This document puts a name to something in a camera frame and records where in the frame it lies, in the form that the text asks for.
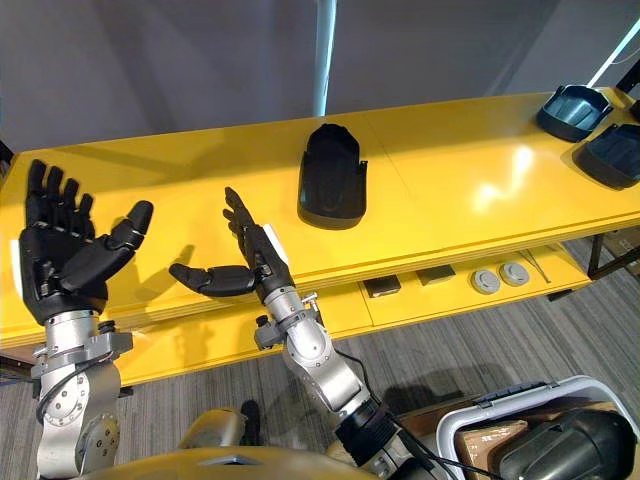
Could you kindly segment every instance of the lower shelf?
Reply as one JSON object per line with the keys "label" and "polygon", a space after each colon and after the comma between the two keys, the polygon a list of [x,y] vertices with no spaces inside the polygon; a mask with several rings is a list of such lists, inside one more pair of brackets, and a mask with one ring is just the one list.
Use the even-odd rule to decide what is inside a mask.
{"label": "lower shelf", "polygon": [[[559,244],[531,250],[549,278],[518,253],[454,265],[456,276],[443,283],[422,286],[415,273],[401,274],[401,290],[369,298],[361,284],[321,289],[319,306],[325,325],[338,339],[491,307],[554,291],[576,289],[589,278]],[[529,272],[521,287],[502,284],[493,295],[476,292],[470,284],[474,270],[497,273],[502,263],[516,261]],[[265,313],[259,304],[240,304],[224,310],[190,315],[133,329],[134,348],[117,360],[123,385],[133,385],[174,375],[255,358],[280,349],[259,351],[253,343],[255,318]]]}
{"label": "lower shelf", "polygon": [[[569,252],[559,244],[529,250],[547,276],[541,273],[519,252],[453,265],[455,277],[441,283],[423,286],[415,273],[398,275],[402,288],[393,295],[369,298],[363,285],[361,291],[374,326],[397,326],[439,318],[460,312],[486,308],[502,303],[545,295],[565,289],[576,289],[591,281]],[[507,262],[517,262],[529,273],[529,282],[511,287],[500,282],[498,292],[485,295],[471,285],[471,275],[487,269],[498,277],[498,269]]]}

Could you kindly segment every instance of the yellow shelf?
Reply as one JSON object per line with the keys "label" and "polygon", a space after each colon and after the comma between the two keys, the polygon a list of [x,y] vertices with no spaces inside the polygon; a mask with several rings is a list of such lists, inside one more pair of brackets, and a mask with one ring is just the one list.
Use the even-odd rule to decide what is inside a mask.
{"label": "yellow shelf", "polygon": [[[628,98],[604,89],[610,123],[633,122]],[[31,160],[56,164],[95,194],[98,232],[136,200],[155,205],[142,248],[109,283],[104,318],[124,328],[232,306],[177,284],[167,267],[241,264],[220,212],[233,186],[271,223],[302,290],[486,258],[640,223],[640,185],[613,191],[571,161],[576,145],[533,124],[547,94],[469,99],[325,118],[181,132],[24,152],[0,190],[0,348],[42,329],[15,291],[9,242],[24,223]],[[327,231],[303,223],[301,155],[323,122],[345,125],[369,162],[367,213]]]}
{"label": "yellow shelf", "polygon": [[[444,315],[486,308],[566,288],[579,288],[590,281],[560,245],[532,250],[551,280],[522,257],[504,255],[454,265],[457,272],[446,282],[422,286],[415,273],[400,275],[399,293],[371,299],[359,284],[320,290],[319,306],[324,323],[334,339],[370,333]],[[517,261],[531,280],[521,287],[502,285],[494,295],[477,293],[469,276],[478,268],[497,272],[500,264]],[[280,352],[259,351],[253,342],[255,318],[265,313],[261,305],[236,305],[133,329],[134,349],[116,362],[124,385],[156,380],[205,368]]]}

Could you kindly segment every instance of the metal rod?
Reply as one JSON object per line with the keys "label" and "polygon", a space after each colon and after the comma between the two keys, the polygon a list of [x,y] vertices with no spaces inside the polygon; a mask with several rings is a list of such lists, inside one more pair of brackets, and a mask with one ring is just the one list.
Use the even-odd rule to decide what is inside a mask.
{"label": "metal rod", "polygon": [[609,58],[605,60],[605,62],[598,69],[598,71],[593,76],[593,78],[589,80],[589,83],[587,83],[587,87],[591,88],[595,85],[595,83],[600,79],[602,74],[607,70],[607,68],[609,68],[609,65],[611,65],[611,63],[616,59],[616,57],[620,55],[620,52],[624,49],[624,47],[627,46],[627,44],[636,35],[636,33],[638,33],[638,31],[640,31],[640,18],[638,18],[638,21],[633,24],[631,29],[627,32],[627,34],[624,36],[624,38],[618,44],[618,46],[613,49],[613,52],[611,52],[611,55],[609,55]]}
{"label": "metal rod", "polygon": [[633,250],[629,250],[627,253],[622,255],[621,257],[617,257],[616,259],[610,261],[609,263],[603,265],[602,267],[596,268],[593,271],[589,271],[589,278],[591,280],[597,280],[604,276],[609,275],[610,273],[615,272],[619,268],[622,268],[631,262],[635,262],[636,260],[640,260],[640,247],[636,247]]}
{"label": "metal rod", "polygon": [[542,278],[544,278],[544,281],[547,283],[551,283],[551,280],[549,279],[549,277],[547,276],[546,273],[544,273],[544,270],[542,269],[542,267],[540,266],[540,264],[538,263],[538,261],[536,260],[536,258],[533,256],[533,253],[531,253],[531,250],[529,250],[528,248],[523,252],[520,251],[520,255],[522,255],[524,257],[524,259],[529,262],[531,265],[533,265],[533,267],[538,270],[538,273],[540,275],[542,275]]}
{"label": "metal rod", "polygon": [[324,116],[333,53],[333,34],[336,28],[338,0],[316,0],[316,62],[313,72],[313,115]]}
{"label": "metal rod", "polygon": [[600,252],[602,251],[602,240],[604,234],[598,233],[593,236],[593,242],[591,244],[591,258],[589,258],[589,269],[587,275],[591,277],[591,274],[598,270],[598,264],[600,263]]}

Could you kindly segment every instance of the black plastic tray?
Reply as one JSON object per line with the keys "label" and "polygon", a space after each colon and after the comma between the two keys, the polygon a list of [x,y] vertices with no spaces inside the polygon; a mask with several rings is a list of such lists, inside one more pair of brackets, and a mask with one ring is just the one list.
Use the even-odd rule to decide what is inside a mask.
{"label": "black plastic tray", "polygon": [[607,97],[582,85],[560,86],[538,111],[538,125],[551,135],[579,142],[586,138],[613,108]]}
{"label": "black plastic tray", "polygon": [[576,151],[575,162],[590,177],[622,190],[640,181],[640,125],[611,125]]}

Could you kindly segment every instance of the gray circular disc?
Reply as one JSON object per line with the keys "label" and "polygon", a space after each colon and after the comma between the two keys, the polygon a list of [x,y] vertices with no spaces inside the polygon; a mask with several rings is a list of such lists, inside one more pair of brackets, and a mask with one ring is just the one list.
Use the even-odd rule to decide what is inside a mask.
{"label": "gray circular disc", "polygon": [[519,287],[529,281],[529,272],[519,263],[510,262],[500,266],[500,276],[507,285]]}
{"label": "gray circular disc", "polygon": [[500,290],[500,279],[489,270],[476,270],[471,275],[471,284],[480,293],[489,295]]}

